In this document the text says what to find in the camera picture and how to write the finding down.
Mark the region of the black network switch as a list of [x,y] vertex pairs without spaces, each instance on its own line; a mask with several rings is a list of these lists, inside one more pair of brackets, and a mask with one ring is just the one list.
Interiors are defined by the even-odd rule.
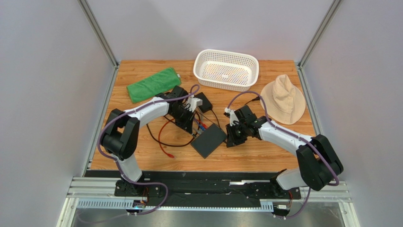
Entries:
[[219,126],[212,124],[191,142],[191,146],[201,157],[206,159],[226,140],[226,138],[226,133]]

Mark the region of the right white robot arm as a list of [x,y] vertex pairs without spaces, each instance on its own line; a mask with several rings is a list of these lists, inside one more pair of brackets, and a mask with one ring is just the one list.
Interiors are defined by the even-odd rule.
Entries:
[[283,192],[298,187],[319,191],[337,180],[344,167],[328,138],[298,134],[280,126],[266,116],[256,117],[248,106],[225,109],[229,118],[227,147],[241,145],[249,137],[273,143],[297,158],[298,167],[281,170],[270,179],[273,190]]

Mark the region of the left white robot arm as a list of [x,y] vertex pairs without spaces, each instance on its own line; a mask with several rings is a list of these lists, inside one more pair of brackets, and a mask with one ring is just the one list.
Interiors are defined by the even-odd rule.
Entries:
[[171,92],[160,93],[133,109],[112,110],[96,142],[99,153],[115,162],[124,181],[145,186],[134,154],[140,129],[156,118],[170,115],[177,127],[191,134],[195,109],[202,104],[202,100],[195,97],[199,89],[198,84],[193,85],[190,92],[175,86]]

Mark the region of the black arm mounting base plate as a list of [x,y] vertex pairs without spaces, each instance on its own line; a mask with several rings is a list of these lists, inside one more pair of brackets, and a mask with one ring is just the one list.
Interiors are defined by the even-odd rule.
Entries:
[[301,199],[298,188],[275,192],[270,179],[276,173],[247,172],[167,172],[143,171],[141,181],[152,185],[135,186],[123,179],[115,183],[118,197],[143,197],[148,205],[164,201],[164,206],[207,208],[253,208],[261,199]]

